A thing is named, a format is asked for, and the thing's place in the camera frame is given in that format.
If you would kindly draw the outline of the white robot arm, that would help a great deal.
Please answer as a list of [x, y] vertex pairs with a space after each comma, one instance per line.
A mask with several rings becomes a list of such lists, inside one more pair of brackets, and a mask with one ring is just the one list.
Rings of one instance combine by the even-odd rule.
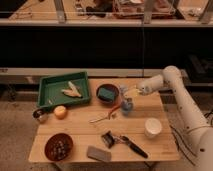
[[167, 66], [161, 74], [142, 80], [128, 88], [125, 95], [149, 95], [164, 87], [175, 97], [179, 113], [187, 129], [187, 135], [196, 152], [194, 171], [213, 171], [213, 126], [187, 91], [181, 71], [176, 66]]

